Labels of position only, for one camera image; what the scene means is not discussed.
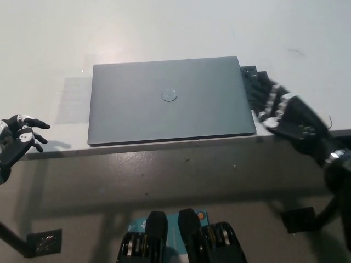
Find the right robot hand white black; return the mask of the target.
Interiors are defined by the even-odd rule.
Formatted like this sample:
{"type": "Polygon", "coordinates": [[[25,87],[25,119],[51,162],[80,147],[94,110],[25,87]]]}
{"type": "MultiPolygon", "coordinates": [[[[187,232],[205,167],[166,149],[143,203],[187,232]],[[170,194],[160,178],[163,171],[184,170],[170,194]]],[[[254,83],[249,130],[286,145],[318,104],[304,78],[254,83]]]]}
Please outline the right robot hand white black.
{"type": "Polygon", "coordinates": [[[324,121],[299,96],[281,84],[271,80],[260,80],[259,83],[265,92],[257,101],[259,123],[323,167],[332,141],[324,121]]]}

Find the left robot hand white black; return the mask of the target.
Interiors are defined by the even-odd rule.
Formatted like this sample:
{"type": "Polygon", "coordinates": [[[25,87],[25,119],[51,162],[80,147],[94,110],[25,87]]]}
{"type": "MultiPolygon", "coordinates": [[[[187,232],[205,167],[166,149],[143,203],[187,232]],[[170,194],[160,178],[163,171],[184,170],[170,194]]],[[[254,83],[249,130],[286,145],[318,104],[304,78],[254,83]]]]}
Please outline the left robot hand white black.
{"type": "Polygon", "coordinates": [[[34,128],[50,129],[46,122],[27,115],[14,115],[1,119],[1,169],[10,169],[31,148],[43,152],[48,141],[35,132],[34,128]]]}

